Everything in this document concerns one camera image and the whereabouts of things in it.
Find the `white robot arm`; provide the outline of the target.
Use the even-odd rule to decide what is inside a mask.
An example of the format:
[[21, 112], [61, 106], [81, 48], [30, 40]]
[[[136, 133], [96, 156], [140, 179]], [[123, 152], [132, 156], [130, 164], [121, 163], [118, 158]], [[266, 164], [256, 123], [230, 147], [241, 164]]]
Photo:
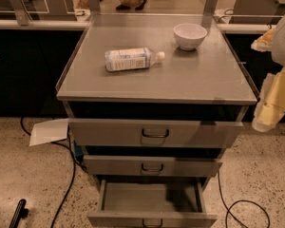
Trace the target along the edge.
[[267, 132], [274, 129], [285, 115], [285, 15], [274, 28], [256, 39], [251, 48], [270, 51], [272, 60], [282, 66], [277, 74], [267, 74], [254, 112], [253, 129]]

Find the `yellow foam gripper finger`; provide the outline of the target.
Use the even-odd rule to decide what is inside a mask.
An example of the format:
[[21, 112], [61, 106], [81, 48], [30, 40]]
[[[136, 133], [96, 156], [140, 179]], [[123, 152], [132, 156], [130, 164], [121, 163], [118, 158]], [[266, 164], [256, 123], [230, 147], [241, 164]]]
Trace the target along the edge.
[[252, 127], [267, 132], [276, 127], [285, 115], [285, 67], [276, 75], [268, 73], [263, 81]]
[[275, 34], [275, 31], [276, 30], [274, 28], [270, 28], [251, 44], [251, 49], [260, 52], [270, 51], [272, 49], [273, 36]]

